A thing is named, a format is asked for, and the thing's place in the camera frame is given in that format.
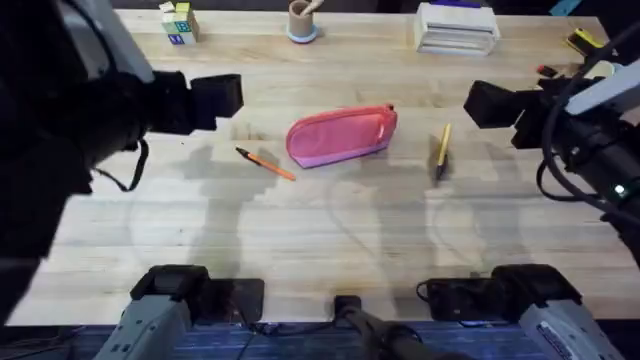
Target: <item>wooden table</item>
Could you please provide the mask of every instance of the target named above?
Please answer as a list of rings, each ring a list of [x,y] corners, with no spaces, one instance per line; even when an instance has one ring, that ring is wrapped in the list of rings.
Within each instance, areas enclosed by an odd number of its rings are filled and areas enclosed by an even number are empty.
[[[598,212],[544,199],[540,151],[516,151],[511,130],[478,130],[462,109],[473,80],[525,89],[539,64],[580,62],[563,38],[581,26],[602,39],[597,20],[499,17],[503,39],[478,58],[415,53],[409,15],[317,14],[323,36],[300,46],[284,35],[286,14],[198,12],[202,42],[174,47],[157,11],[119,14],[156,69],[242,74],[245,107],[215,133],[150,134],[134,193],[97,177],[93,196],[70,201],[12,324],[115,323],[138,279],[168,263],[264,279],[271,321],[324,320],[336,294],[360,295],[384,319],[427,319],[419,281],[529,262],[556,266],[597,317],[640,316],[640,273]],[[381,103],[399,114],[387,151],[312,170],[287,156],[285,135],[302,116]],[[433,150],[447,122],[451,174],[436,187]],[[127,179],[135,160],[119,154],[103,167]]]

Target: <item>wooden cup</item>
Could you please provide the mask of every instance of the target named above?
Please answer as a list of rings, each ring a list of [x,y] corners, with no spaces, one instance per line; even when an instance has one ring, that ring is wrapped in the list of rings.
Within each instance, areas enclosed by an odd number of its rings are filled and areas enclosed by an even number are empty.
[[[295,0],[289,4],[289,33],[297,38],[306,38],[313,33],[313,13],[301,16],[309,6],[305,0]]]

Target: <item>yellow object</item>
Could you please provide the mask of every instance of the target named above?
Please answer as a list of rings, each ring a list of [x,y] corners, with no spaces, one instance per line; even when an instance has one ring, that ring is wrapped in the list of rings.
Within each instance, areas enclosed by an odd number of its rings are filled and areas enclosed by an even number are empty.
[[[442,140],[440,141],[440,154],[438,155],[438,166],[444,166],[447,158],[447,148],[449,147],[449,139],[451,139],[451,124],[444,127]]]
[[[574,50],[586,56],[592,49],[599,49],[604,45],[597,42],[589,32],[582,28],[577,28],[573,34],[565,40]]]

